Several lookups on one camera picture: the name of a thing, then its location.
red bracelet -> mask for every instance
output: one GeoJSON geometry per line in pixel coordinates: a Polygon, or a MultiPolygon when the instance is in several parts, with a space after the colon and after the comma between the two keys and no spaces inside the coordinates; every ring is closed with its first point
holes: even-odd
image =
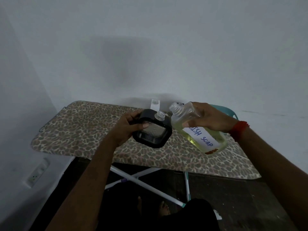
{"type": "Polygon", "coordinates": [[[238,121],[229,131],[229,134],[234,139],[234,141],[237,142],[241,139],[242,133],[247,127],[249,127],[247,122],[238,121]]]}

hand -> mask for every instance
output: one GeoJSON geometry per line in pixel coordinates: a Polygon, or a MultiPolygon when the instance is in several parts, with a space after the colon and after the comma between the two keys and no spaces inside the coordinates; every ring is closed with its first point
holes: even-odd
{"type": "Polygon", "coordinates": [[[196,118],[183,123],[183,127],[207,127],[213,131],[229,132],[238,122],[233,117],[210,106],[208,103],[192,102],[194,107],[202,114],[201,118],[196,118]]]}
{"type": "Polygon", "coordinates": [[[134,125],[129,124],[133,120],[136,120],[140,116],[141,112],[142,110],[137,110],[131,113],[123,114],[115,127],[107,134],[106,138],[110,138],[115,141],[117,147],[119,147],[132,136],[134,131],[141,131],[147,128],[149,126],[148,123],[134,125]]]}

tile floor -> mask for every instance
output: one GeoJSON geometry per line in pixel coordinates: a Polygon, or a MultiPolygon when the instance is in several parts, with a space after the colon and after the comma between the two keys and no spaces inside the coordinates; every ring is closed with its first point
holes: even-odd
{"type": "MultiPolygon", "coordinates": [[[[56,190],[52,193],[30,230],[44,230],[63,200],[75,185],[89,160],[76,158],[68,167],[56,190]]],[[[114,166],[134,174],[147,167],[115,163],[114,166]]],[[[121,177],[110,172],[107,183],[121,177]]],[[[186,202],[184,175],[182,172],[159,170],[139,178],[151,186],[186,202]]],[[[201,174],[189,174],[191,198],[203,198],[210,202],[223,217],[221,230],[297,230],[262,179],[235,180],[201,174]]],[[[151,222],[156,219],[162,198],[133,184],[142,199],[142,215],[151,222]]],[[[181,208],[167,201],[171,213],[181,208]]]]}

transparent bottle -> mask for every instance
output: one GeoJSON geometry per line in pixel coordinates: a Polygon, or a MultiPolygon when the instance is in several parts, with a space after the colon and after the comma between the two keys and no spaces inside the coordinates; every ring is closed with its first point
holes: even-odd
{"type": "Polygon", "coordinates": [[[183,106],[173,103],[169,107],[173,113],[171,125],[180,132],[189,142],[195,145],[205,154],[219,152],[228,146],[228,142],[223,133],[212,131],[204,127],[183,128],[182,124],[188,120],[201,117],[201,113],[194,108],[191,102],[183,106]]]}

wall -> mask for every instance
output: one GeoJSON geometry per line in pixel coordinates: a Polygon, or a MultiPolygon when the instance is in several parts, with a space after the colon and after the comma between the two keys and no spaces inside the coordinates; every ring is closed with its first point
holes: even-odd
{"type": "Polygon", "coordinates": [[[223,105],[308,172],[308,0],[1,3],[58,111],[75,100],[223,105]]]}
{"type": "Polygon", "coordinates": [[[38,153],[30,142],[57,112],[0,7],[0,230],[27,230],[73,159],[38,153]],[[47,158],[33,188],[23,182],[47,158]]]}

